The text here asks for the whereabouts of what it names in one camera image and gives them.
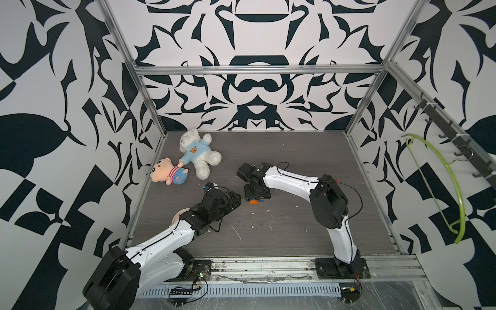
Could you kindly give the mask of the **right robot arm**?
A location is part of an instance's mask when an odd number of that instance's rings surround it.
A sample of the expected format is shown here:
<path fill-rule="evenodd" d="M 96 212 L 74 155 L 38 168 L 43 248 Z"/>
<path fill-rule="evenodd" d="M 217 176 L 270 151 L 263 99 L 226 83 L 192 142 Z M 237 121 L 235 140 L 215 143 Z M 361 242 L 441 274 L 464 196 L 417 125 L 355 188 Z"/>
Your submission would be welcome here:
<path fill-rule="evenodd" d="M 328 174 L 320 178 L 302 176 L 266 162 L 260 165 L 244 163 L 236 175 L 246 183 L 244 191 L 247 201 L 269 199 L 272 189 L 308 201 L 315 220 L 328 230 L 336 266 L 346 271 L 356 269 L 360 253 L 349 226 L 349 200 L 340 188 L 340 182 Z"/>

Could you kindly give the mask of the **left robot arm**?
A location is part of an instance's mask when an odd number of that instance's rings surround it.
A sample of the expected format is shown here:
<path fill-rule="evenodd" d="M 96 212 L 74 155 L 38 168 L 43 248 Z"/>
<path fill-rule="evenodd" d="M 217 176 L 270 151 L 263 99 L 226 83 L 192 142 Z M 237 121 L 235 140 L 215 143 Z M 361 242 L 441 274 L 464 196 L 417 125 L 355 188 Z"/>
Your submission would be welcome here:
<path fill-rule="evenodd" d="M 108 250 L 83 288 L 93 309 L 130 309 L 137 296 L 186 274 L 194 259 L 186 245 L 240 206 L 234 191 L 205 186 L 200 203 L 182 213 L 160 234 L 134 247 Z"/>

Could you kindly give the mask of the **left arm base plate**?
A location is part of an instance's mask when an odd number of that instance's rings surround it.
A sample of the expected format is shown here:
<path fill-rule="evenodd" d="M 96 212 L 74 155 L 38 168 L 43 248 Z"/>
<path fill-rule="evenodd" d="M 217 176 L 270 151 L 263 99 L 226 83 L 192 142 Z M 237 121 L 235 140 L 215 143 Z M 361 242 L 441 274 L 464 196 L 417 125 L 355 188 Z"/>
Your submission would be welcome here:
<path fill-rule="evenodd" d="M 175 250 L 174 254 L 180 257 L 183 267 L 176 278 L 170 279 L 172 282 L 186 282 L 200 276 L 206 280 L 211 278 L 212 260 L 197 260 L 182 247 Z"/>

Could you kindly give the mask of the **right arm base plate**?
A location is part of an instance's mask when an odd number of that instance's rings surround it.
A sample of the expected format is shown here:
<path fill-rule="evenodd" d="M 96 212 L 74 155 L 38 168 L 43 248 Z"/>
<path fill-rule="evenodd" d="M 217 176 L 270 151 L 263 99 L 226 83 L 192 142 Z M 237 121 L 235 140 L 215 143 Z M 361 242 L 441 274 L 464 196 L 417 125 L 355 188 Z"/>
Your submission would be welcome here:
<path fill-rule="evenodd" d="M 371 274 L 364 258 L 355 257 L 351 265 L 336 258 L 315 258 L 319 279 L 369 279 Z"/>

